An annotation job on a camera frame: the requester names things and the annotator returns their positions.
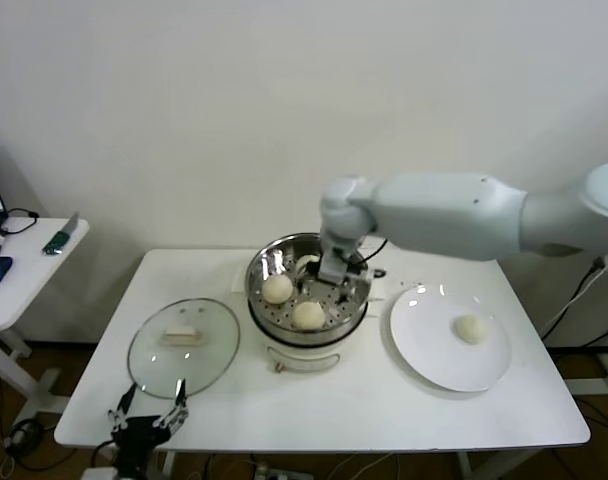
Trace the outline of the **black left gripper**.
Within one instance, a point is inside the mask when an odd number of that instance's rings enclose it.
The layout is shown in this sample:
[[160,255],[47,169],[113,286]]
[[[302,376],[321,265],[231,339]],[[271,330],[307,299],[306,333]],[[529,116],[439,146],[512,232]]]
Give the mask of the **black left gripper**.
[[160,417],[131,417],[127,413],[136,393],[132,384],[117,406],[108,411],[112,439],[117,447],[114,466],[118,470],[145,470],[153,450],[169,440],[169,430],[178,430],[188,417],[186,380],[177,381],[172,408]]

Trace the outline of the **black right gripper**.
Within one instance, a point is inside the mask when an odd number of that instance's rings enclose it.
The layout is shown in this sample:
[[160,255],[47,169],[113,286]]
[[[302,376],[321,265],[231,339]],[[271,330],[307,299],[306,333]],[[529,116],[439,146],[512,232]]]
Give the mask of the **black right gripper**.
[[346,303],[360,288],[370,288],[372,273],[363,261],[342,257],[319,257],[306,263],[306,277],[339,292],[337,305]]

